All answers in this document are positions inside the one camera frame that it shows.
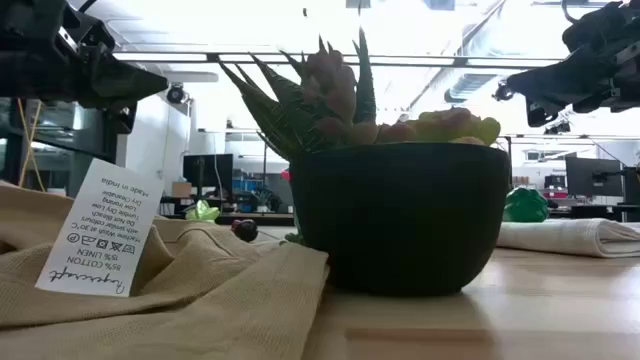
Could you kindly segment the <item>black office desk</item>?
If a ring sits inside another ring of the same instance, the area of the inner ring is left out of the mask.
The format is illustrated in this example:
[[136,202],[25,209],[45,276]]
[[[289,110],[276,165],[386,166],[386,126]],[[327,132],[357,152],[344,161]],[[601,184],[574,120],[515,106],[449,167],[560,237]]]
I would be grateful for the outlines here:
[[619,203],[616,205],[583,204],[550,209],[550,219],[602,218],[616,222],[640,223],[640,205]]

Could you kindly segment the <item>dark green vegetable toy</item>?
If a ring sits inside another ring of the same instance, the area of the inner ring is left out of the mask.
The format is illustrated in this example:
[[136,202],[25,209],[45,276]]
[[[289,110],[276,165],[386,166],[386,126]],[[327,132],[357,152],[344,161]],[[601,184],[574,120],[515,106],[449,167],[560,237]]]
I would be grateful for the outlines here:
[[536,190],[518,187],[511,190],[505,200],[504,222],[540,223],[549,215],[547,200]]

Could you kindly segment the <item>succulent plant in black bowl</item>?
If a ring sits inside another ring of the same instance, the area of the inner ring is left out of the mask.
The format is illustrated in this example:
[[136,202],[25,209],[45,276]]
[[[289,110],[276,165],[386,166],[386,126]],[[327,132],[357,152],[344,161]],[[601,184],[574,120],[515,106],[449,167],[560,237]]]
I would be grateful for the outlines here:
[[265,62],[259,87],[226,75],[288,163],[301,244],[328,257],[333,286],[383,296],[452,294],[488,262],[510,160],[501,126],[464,107],[380,124],[368,44],[349,65],[328,42],[291,59],[290,80]]

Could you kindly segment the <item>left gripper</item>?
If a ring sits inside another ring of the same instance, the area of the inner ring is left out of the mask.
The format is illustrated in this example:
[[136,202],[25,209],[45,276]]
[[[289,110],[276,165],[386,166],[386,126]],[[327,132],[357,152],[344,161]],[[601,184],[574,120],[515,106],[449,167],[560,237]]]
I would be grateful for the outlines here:
[[55,73],[84,108],[122,108],[167,89],[168,80],[113,56],[103,21],[75,9],[48,12]]

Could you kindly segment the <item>light green lettuce toy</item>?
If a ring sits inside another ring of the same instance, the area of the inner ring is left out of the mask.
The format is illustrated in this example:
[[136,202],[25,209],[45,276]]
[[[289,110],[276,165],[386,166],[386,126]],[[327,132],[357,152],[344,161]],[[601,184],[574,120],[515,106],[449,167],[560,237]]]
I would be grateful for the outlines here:
[[220,216],[220,209],[212,207],[206,200],[198,200],[185,212],[185,219],[189,221],[214,222]]

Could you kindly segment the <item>round black ceiling spotlight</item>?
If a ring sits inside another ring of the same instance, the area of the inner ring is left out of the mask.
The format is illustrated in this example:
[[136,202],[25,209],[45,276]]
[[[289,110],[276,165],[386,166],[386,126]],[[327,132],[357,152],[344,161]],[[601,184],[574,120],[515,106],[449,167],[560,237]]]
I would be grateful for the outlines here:
[[167,93],[166,99],[172,104],[183,104],[189,100],[189,95],[184,90],[182,83],[171,84]]

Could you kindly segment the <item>dark framed glass partition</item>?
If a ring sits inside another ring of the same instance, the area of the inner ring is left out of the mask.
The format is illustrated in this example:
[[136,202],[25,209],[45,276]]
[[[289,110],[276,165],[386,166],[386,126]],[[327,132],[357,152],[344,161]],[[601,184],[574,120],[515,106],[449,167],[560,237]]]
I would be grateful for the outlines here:
[[0,180],[74,197],[93,159],[116,160],[118,135],[104,111],[0,98]]

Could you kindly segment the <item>white plaid dish towel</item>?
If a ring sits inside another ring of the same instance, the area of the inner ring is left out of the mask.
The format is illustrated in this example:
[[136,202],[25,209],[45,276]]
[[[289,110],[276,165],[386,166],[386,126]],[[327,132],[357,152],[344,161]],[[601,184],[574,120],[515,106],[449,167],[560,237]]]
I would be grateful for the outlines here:
[[596,258],[640,257],[640,223],[602,218],[503,222],[497,246]]

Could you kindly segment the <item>overhead frame crossbeam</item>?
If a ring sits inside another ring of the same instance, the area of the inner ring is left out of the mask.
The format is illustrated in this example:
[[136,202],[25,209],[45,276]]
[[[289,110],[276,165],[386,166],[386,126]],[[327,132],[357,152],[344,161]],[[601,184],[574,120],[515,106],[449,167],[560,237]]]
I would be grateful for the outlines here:
[[[116,52],[114,56],[131,63],[252,64],[253,58],[245,52]],[[528,70],[559,62],[554,58],[477,57],[477,56],[399,56],[371,55],[370,65],[375,67],[416,68],[475,68]]]

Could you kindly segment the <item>white care label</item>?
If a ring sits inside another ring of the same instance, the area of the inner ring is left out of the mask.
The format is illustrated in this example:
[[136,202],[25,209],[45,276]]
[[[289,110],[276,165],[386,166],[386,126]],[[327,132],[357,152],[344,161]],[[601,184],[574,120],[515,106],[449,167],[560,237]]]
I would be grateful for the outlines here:
[[162,192],[157,179],[93,160],[35,287],[129,296]]

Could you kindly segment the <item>black computer monitor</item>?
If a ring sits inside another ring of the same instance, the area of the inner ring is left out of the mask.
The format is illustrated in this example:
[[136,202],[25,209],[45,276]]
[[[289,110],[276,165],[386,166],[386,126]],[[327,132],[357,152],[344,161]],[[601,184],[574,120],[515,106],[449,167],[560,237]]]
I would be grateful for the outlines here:
[[640,205],[640,168],[624,167],[622,178],[624,203]]
[[232,188],[233,155],[186,155],[183,157],[183,177],[197,187]]
[[567,157],[568,192],[580,196],[621,196],[621,165],[617,160]]

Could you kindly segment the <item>black table rig frame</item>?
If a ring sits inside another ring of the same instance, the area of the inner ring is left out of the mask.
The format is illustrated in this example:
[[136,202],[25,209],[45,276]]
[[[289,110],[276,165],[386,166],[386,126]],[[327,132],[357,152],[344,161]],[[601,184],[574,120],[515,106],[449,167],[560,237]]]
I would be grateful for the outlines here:
[[215,223],[231,225],[235,220],[253,220],[258,226],[294,227],[292,214],[279,213],[222,213],[215,219]]

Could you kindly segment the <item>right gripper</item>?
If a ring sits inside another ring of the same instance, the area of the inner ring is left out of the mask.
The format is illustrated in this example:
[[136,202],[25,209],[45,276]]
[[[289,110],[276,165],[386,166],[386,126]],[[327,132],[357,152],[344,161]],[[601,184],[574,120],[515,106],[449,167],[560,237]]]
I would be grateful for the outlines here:
[[[609,93],[602,106],[612,113],[640,108],[640,35],[608,44],[604,57]],[[602,60],[567,59],[511,75],[506,85],[545,111],[561,111],[602,94],[598,88],[602,77]]]

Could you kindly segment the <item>dark cherry toy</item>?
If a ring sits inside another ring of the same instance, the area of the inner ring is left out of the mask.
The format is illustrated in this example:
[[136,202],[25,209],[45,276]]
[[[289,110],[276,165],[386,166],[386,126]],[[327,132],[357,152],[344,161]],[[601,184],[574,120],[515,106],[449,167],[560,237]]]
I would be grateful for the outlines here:
[[234,220],[231,225],[231,231],[241,240],[245,242],[254,241],[259,234],[257,224],[251,219]]

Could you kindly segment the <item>beige linen cloth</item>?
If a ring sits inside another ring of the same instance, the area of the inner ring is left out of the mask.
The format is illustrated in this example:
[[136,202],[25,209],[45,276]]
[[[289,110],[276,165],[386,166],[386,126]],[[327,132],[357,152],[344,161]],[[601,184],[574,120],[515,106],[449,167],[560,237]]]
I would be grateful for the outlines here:
[[130,297],[39,290],[71,205],[0,182],[0,360],[301,360],[325,253],[159,218]]

